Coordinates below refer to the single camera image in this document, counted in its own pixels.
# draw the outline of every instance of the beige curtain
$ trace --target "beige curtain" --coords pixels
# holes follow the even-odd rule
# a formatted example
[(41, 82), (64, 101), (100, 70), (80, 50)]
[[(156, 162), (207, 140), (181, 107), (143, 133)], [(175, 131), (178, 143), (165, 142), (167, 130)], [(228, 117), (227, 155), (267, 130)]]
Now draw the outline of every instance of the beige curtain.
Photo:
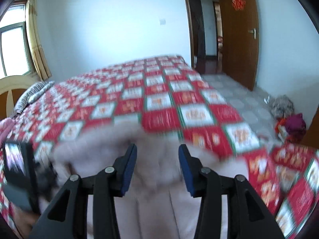
[(26, 25), (32, 60), (39, 77), (42, 80), (47, 80), (52, 74), (47, 65), (47, 60), (45, 59), (39, 39), (37, 16), (37, 0), (28, 0), (26, 7)]

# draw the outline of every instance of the pink blanket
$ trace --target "pink blanket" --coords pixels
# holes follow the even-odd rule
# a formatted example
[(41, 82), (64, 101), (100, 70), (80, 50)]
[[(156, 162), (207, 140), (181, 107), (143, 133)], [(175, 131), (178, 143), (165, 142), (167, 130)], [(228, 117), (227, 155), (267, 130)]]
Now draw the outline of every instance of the pink blanket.
[(10, 133), (11, 129), (15, 125), (15, 121), (11, 118), (6, 118), (0, 122), (0, 146), (3, 141), (7, 138), (7, 135)]
[[(181, 144), (178, 139), (147, 134), (139, 124), (131, 122), (88, 131), (53, 151), (59, 183), (64, 184), (73, 173), (81, 177), (97, 174), (122, 156), (130, 143), (138, 148), (134, 174), (125, 197), (115, 198), (121, 238), (193, 239), (200, 199), (192, 198), (186, 190), (178, 160)], [(207, 150), (187, 146), (192, 156), (220, 175), (248, 177), (248, 165), (243, 159), (221, 164)], [(89, 197), (88, 231), (92, 231), (92, 209), (93, 201)], [(227, 200), (223, 200), (223, 239), (227, 238), (227, 223)]]

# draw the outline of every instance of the blue gripper pad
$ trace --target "blue gripper pad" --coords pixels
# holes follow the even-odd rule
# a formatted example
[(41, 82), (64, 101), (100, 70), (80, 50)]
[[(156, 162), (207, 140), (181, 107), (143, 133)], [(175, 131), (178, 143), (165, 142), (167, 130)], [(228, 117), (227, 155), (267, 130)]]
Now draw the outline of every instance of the blue gripper pad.
[(190, 165), (189, 165), (189, 162), (186, 158), (187, 156), (185, 154), (189, 155), (189, 151), (188, 151), (186, 145), (180, 145), (180, 147), (178, 148), (178, 158), (179, 158), (179, 162), (181, 165), (181, 171), (182, 171), (183, 176), (184, 176), (187, 191), (193, 197), (195, 195), (193, 174), (191, 172)]
[(138, 156), (137, 147), (136, 145), (133, 145), (132, 151), (130, 152), (130, 156), (128, 158), (128, 161), (123, 173), (122, 188), (121, 188), (121, 193), (123, 196), (129, 190), (137, 156)]

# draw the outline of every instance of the metal screw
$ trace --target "metal screw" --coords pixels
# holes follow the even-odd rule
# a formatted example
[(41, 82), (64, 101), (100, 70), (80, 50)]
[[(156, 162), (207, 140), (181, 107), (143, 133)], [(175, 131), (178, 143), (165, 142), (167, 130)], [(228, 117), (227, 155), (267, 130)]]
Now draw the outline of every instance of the metal screw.
[(78, 179), (79, 179), (79, 175), (77, 175), (77, 174), (71, 175), (71, 177), (70, 177), (70, 180), (71, 180), (72, 182), (75, 182), (75, 181), (77, 181)]
[(246, 178), (241, 174), (236, 175), (236, 179), (237, 179), (237, 181), (240, 181), (240, 182), (243, 182), (244, 180), (246, 180)]
[(115, 169), (112, 166), (106, 167), (104, 170), (106, 173), (112, 173), (115, 171)]
[(203, 167), (200, 171), (201, 171), (202, 173), (208, 174), (208, 173), (211, 172), (211, 169), (208, 168), (208, 167)]

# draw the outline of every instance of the window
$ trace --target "window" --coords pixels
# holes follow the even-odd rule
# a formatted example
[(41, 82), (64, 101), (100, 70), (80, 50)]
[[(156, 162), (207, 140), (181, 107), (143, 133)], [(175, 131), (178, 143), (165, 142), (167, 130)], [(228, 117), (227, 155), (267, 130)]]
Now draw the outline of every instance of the window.
[(26, 29), (26, 3), (10, 6), (0, 21), (0, 79), (33, 69)]

